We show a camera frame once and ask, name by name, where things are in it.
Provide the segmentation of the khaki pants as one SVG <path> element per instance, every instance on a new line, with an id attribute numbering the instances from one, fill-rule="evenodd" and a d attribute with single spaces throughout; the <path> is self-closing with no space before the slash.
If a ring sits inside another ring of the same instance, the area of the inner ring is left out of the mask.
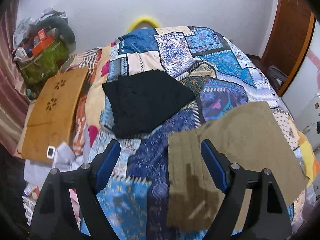
<path id="1" fill-rule="evenodd" d="M 299 135 L 290 116 L 265 102 L 235 107 L 200 128 L 168 136 L 167 225 L 180 232 L 207 230 L 233 180 L 233 169 L 273 174 L 287 205 L 309 178 L 295 156 Z"/>

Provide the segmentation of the white crumpled cloth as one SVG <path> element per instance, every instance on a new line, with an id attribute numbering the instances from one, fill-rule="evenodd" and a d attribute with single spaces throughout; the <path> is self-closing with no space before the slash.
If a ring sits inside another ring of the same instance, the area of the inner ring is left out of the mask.
<path id="1" fill-rule="evenodd" d="M 54 159 L 48 159 L 45 153 L 47 162 L 39 162 L 26 160 L 24 166 L 24 179 L 26 182 L 35 186 L 42 187 L 49 172 L 53 168 L 57 168 L 60 172 L 76 170 L 84 161 L 83 155 L 76 155 L 71 147 L 62 142 L 56 147 Z"/>

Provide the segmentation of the white small device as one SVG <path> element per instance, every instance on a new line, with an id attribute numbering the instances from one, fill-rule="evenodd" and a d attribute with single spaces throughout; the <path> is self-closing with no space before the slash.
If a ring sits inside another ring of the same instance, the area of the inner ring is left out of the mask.
<path id="1" fill-rule="evenodd" d="M 54 146 L 49 145 L 46 152 L 47 158 L 53 160 L 55 152 L 56 152 L 56 148 Z"/>

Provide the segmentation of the wooden lap desk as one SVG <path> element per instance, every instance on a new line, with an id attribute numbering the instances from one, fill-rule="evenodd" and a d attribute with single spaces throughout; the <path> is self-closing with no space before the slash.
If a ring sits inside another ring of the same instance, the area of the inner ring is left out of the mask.
<path id="1" fill-rule="evenodd" d="M 87 74 L 88 68 L 83 67 L 47 80 L 27 122 L 23 159 L 45 163 L 49 145 L 70 142 L 75 109 Z"/>

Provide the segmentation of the striped pink curtain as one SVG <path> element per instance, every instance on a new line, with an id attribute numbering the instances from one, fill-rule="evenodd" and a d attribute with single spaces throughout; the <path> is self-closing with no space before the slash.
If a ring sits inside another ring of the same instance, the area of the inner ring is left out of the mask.
<path id="1" fill-rule="evenodd" d="M 19 0 L 1 4 L 1 145 L 15 155 L 29 108 L 26 85 L 14 62 L 13 34 Z"/>

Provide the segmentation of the black folded garment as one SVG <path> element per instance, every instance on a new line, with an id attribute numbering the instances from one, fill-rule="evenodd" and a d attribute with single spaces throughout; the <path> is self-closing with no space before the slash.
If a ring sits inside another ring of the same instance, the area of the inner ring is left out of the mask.
<path id="1" fill-rule="evenodd" d="M 150 70 L 102 85 L 119 139 L 149 134 L 195 99 L 187 86 L 160 70 Z"/>

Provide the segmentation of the blue patchwork bedspread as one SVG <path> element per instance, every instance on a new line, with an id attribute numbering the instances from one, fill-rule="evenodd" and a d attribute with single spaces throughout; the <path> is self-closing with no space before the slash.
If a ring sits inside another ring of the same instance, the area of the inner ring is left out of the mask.
<path id="1" fill-rule="evenodd" d="M 111 140 L 120 156 L 97 199 L 120 239 L 202 239 L 207 230 L 180 232 L 167 225 L 169 204 L 168 136 L 200 128 L 249 102 L 284 104 L 266 76 L 232 42 L 204 27 L 134 30 L 111 45 L 107 82 L 119 76 L 160 70 L 187 86 L 195 99 L 149 134 L 119 139 L 105 95 L 99 130 L 87 156 L 91 162 Z"/>

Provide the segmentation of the green storage bag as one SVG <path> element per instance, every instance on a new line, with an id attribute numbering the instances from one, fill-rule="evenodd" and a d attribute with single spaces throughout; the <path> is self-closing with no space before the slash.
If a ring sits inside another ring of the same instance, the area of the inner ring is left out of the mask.
<path id="1" fill-rule="evenodd" d="M 25 84 L 31 86 L 54 76 L 68 58 L 65 42 L 55 40 L 32 59 L 18 62 L 18 68 Z"/>

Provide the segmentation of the orange floral blanket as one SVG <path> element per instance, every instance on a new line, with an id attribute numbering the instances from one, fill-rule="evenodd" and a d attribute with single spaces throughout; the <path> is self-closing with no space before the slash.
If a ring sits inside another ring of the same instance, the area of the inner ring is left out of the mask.
<path id="1" fill-rule="evenodd" d="M 104 48 L 94 48 L 80 54 L 70 55 L 68 62 L 59 74 L 87 67 L 88 74 L 80 92 L 76 106 L 74 132 L 71 139 L 71 148 L 75 155 L 85 153 L 85 144 L 93 145 L 100 125 L 100 116 L 105 108 L 105 93 L 102 84 L 107 81 L 110 65 L 110 50 L 108 45 Z"/>

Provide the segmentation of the orange box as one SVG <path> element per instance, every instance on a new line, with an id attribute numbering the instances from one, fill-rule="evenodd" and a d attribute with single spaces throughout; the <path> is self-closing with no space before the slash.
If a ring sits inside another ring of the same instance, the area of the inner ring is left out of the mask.
<path id="1" fill-rule="evenodd" d="M 46 33 L 44 29 L 38 31 L 34 37 L 34 47 L 32 49 L 33 56 L 38 55 L 54 42 L 54 38 Z"/>

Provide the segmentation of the brown wooden door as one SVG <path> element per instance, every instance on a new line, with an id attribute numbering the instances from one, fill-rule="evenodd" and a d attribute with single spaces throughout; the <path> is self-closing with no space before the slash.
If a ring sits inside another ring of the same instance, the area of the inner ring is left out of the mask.
<path id="1" fill-rule="evenodd" d="M 287 78 L 276 89 L 282 96 L 309 48 L 316 18 L 306 0 L 278 0 L 276 15 L 261 63 L 277 67 Z"/>

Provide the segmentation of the yellow curved headrest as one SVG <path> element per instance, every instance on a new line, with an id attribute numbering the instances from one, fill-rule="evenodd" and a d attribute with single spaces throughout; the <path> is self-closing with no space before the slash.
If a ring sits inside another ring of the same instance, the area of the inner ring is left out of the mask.
<path id="1" fill-rule="evenodd" d="M 151 18 L 149 16 L 139 16 L 136 18 L 128 27 L 126 33 L 130 33 L 136 29 L 138 29 L 141 26 L 148 25 L 152 28 L 160 28 L 160 24 L 158 21 L 156 21 L 154 18 Z"/>

